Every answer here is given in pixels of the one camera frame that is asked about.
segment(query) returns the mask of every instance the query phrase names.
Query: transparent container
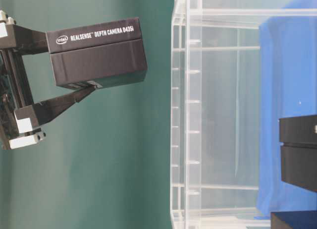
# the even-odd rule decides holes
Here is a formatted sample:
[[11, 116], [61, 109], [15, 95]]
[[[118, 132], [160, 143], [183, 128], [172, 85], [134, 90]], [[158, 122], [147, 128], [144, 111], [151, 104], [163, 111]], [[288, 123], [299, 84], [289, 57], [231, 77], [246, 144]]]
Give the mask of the transparent container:
[[[261, 147], [275, 144], [279, 148], [277, 117], [317, 113], [317, 64], [310, 58], [312, 64], [305, 68], [314, 71], [309, 78], [296, 80], [302, 64], [296, 66], [297, 56], [287, 51], [289, 42], [290, 49], [298, 49], [300, 61], [305, 55], [317, 56], [317, 48], [306, 48], [317, 37], [315, 3], [317, 0], [302, 6], [296, 6], [297, 0], [175, 0], [170, 147], [174, 229], [270, 228], [269, 216], [259, 210], [259, 191], [265, 187], [260, 184], [261, 172], [265, 173]], [[302, 35], [301, 21], [312, 35], [293, 39], [293, 34]], [[265, 37], [272, 30], [265, 32], [268, 22], [275, 23], [273, 28], [281, 34], [280, 39], [272, 38], [272, 44]], [[288, 23], [294, 23], [294, 30]], [[286, 43], [283, 33], [292, 37]], [[275, 72], [276, 65], [288, 60], [294, 60], [290, 66], [295, 69], [289, 79], [287, 70]], [[289, 97], [292, 87], [294, 94]], [[306, 87], [311, 94], [306, 94]], [[275, 111], [281, 116], [271, 114]], [[277, 157], [268, 169], [275, 173], [279, 162]]]

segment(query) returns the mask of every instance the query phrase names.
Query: black block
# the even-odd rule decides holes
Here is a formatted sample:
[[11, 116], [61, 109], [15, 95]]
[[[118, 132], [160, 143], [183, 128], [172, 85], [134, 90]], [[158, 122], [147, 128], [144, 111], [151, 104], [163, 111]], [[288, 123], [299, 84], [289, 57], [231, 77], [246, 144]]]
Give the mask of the black block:
[[317, 229], [317, 211], [271, 213], [271, 229]]

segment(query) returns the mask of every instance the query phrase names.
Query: black box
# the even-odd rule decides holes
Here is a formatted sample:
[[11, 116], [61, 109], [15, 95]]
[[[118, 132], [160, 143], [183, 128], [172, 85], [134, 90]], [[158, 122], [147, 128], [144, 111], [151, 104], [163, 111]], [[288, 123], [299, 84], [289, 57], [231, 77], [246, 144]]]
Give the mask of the black box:
[[57, 86], [106, 88], [145, 78], [138, 18], [48, 32], [47, 42]]
[[317, 211], [271, 213], [271, 229], [316, 229]]

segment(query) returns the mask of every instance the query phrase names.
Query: robotic arm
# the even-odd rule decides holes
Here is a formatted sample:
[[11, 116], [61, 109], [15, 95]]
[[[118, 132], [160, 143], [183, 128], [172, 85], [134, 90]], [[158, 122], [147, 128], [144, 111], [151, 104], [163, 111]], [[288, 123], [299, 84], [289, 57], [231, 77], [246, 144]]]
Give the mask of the robotic arm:
[[[92, 32], [89, 32], [90, 38], [87, 34], [85, 36], [81, 34], [70, 35], [69, 32], [72, 29], [65, 30], [67, 35], [58, 36], [54, 45], [58, 48], [61, 47], [61, 50], [51, 54], [56, 84], [58, 84], [61, 71], [63, 71], [64, 76], [74, 75], [78, 78], [82, 75], [83, 77], [80, 79], [81, 81], [68, 78], [63, 85], [60, 85], [61, 87], [77, 89], [76, 91], [34, 103], [22, 56], [49, 52], [50, 48], [55, 47], [50, 44], [52, 34], [48, 35], [44, 32], [20, 27], [16, 25], [13, 18], [0, 11], [0, 139], [3, 149], [9, 150], [39, 143], [46, 137], [41, 126], [54, 120], [96, 89], [143, 81], [147, 65], [141, 30], [138, 38], [130, 40], [131, 33], [120, 33], [120, 29], [122, 31], [129, 28], [129, 31], [130, 29], [134, 31], [133, 26], [127, 26], [126, 22], [127, 20], [122, 20], [117, 23], [104, 24], [107, 28], [98, 24], [74, 29], [74, 32], [78, 32], [92, 28]], [[109, 30], [112, 31], [112, 39], [107, 35]], [[137, 49], [138, 45], [135, 43], [140, 40], [142, 48]], [[67, 41], [74, 41], [76, 44], [69, 43], [69, 46], [62, 46]], [[121, 52], [125, 52], [122, 57], [105, 58], [113, 53], [119, 55]], [[56, 58], [62, 60], [62, 65], [56, 64], [58, 63], [55, 62]], [[79, 62], [78, 66], [74, 66], [74, 62], [77, 62], [76, 58], [83, 61]], [[83, 67], [83, 63], [92, 64]], [[87, 76], [87, 71], [90, 71], [92, 76]]]

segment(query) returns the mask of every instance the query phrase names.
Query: white clip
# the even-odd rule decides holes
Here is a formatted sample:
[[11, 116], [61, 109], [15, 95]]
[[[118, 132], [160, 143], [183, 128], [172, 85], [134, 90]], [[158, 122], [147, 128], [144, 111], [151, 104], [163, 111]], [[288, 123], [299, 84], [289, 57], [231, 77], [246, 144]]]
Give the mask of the white clip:
[[0, 10], [0, 22], [1, 21], [4, 21], [5, 23], [8, 22], [8, 15], [2, 10]]
[[6, 23], [7, 24], [16, 24], [16, 21], [12, 17], [9, 17], [8, 22], [6, 22]]

